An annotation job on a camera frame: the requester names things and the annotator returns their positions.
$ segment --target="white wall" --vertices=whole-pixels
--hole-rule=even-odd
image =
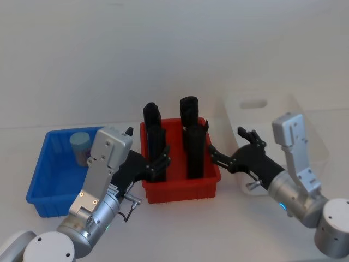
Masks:
[[[150,101],[179,116],[189,94],[208,117],[243,88],[340,94],[348,11],[348,0],[1,0],[0,127],[138,121]]]

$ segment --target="black cylindrical object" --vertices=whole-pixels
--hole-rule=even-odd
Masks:
[[[186,130],[186,153],[187,153],[187,178],[203,178],[204,154],[206,149],[206,132],[208,122],[205,126],[196,124]]]
[[[183,147],[186,150],[186,129],[198,124],[198,100],[197,97],[184,97],[180,100],[180,118],[183,126]]]
[[[155,103],[148,103],[143,108],[143,116],[146,130],[153,125],[161,126],[161,114],[158,106]]]
[[[148,128],[148,156],[152,163],[157,160],[162,154],[166,146],[166,130],[158,125],[153,125]],[[166,181],[166,171],[159,174],[154,182]]]

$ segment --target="table surface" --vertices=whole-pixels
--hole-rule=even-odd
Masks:
[[[307,115],[330,151],[321,178],[323,194],[349,197],[349,139],[344,137],[349,110],[316,110]],[[227,119],[209,119],[209,123],[213,144],[223,153],[233,153]],[[115,126],[135,128],[133,150],[139,151],[139,123]],[[55,230],[62,221],[40,218],[25,199],[44,136],[60,128],[0,129],[0,243],[22,229],[37,234]],[[93,252],[79,261],[329,261],[314,245],[314,230],[288,218],[270,197],[243,194],[233,175],[225,170],[221,174],[213,199],[150,205],[144,189],[136,184],[132,193],[144,200],[142,205],[128,223],[122,217],[114,219]],[[129,207],[124,203],[122,210]]]

